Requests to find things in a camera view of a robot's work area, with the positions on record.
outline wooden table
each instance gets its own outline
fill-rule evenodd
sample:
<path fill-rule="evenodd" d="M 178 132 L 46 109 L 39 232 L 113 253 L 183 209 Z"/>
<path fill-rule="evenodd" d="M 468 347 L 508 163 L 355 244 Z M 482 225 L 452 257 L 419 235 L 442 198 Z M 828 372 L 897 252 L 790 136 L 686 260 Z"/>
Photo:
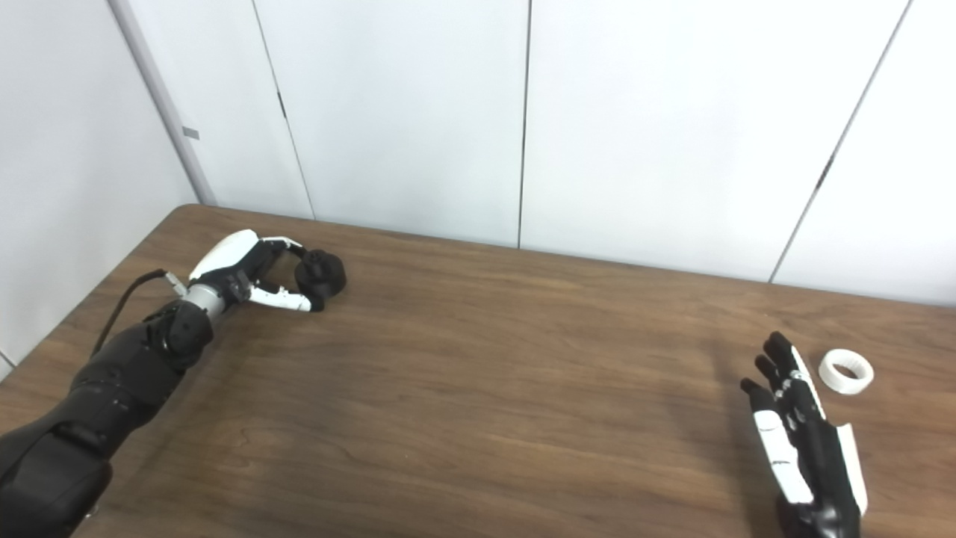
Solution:
<path fill-rule="evenodd" d="M 737 388 L 775 329 L 814 368 L 848 347 L 876 369 L 820 388 L 857 432 L 864 536 L 956 532 L 954 310 L 199 206 L 0 385 L 0 431 L 63 396 L 130 280 L 247 227 L 340 255 L 348 287 L 321 314 L 237 308 L 78 536 L 777 536 Z M 117 327 L 170 297 L 144 286 Z"/>

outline robotic arm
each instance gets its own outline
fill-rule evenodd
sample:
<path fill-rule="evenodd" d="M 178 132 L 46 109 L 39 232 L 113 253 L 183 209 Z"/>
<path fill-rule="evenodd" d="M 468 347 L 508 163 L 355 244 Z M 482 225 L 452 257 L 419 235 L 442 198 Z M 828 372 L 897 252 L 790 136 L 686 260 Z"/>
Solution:
<path fill-rule="evenodd" d="M 298 293 L 263 280 L 285 251 L 301 258 Z M 112 478 L 110 458 L 156 416 L 212 341 L 213 323 L 226 310 L 250 301 L 319 312 L 346 282 L 339 258 L 252 230 L 209 251 L 189 275 L 188 288 L 165 271 L 154 276 L 167 276 L 182 296 L 102 348 L 101 338 L 62 402 L 0 437 L 0 538 L 73 534 Z"/>
<path fill-rule="evenodd" d="M 823 413 L 800 353 L 774 332 L 756 367 L 771 390 L 744 378 L 757 433 L 780 485 L 777 518 L 787 538 L 859 538 L 868 504 L 850 424 Z"/>

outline black robotic arm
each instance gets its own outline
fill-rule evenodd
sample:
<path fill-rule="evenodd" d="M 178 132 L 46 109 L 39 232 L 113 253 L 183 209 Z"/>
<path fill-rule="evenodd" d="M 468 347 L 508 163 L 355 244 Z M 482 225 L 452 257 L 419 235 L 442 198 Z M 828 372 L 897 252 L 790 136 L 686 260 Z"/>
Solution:
<path fill-rule="evenodd" d="M 301 258 L 300 293 L 262 280 L 287 250 Z M 223 312 L 245 301 L 317 312 L 345 282 L 340 259 L 286 237 L 244 230 L 223 239 L 196 266 L 189 287 L 181 286 L 182 297 L 102 348 L 98 342 L 62 402 L 0 436 L 0 538 L 73 534 L 113 476 L 110 458 L 163 407 Z"/>

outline white wall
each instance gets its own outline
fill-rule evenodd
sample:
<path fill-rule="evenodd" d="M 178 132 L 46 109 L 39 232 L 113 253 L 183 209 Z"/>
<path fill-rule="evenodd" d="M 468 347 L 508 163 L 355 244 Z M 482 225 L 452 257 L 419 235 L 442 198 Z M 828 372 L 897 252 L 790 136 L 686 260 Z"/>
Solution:
<path fill-rule="evenodd" d="M 956 306 L 954 21 L 913 2 L 775 282 Z"/>
<path fill-rule="evenodd" d="M 111 2 L 210 202 L 313 218 L 252 2 Z"/>
<path fill-rule="evenodd" d="M 316 216 L 517 244 L 527 0 L 258 0 Z"/>
<path fill-rule="evenodd" d="M 0 2 L 0 192 L 0 349 L 13 362 L 195 202 L 105 2 Z"/>
<path fill-rule="evenodd" d="M 522 247 L 768 280 L 904 4 L 535 2 Z"/>

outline white ring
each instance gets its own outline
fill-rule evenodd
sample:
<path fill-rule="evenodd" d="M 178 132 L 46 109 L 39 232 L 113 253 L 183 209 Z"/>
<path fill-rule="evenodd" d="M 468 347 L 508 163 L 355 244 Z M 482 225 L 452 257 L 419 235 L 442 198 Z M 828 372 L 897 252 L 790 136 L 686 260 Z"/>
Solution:
<path fill-rule="evenodd" d="M 856 379 L 840 373 L 837 366 L 851 371 Z M 873 367 L 855 351 L 833 349 L 820 362 L 820 379 L 841 394 L 859 394 L 873 382 Z"/>

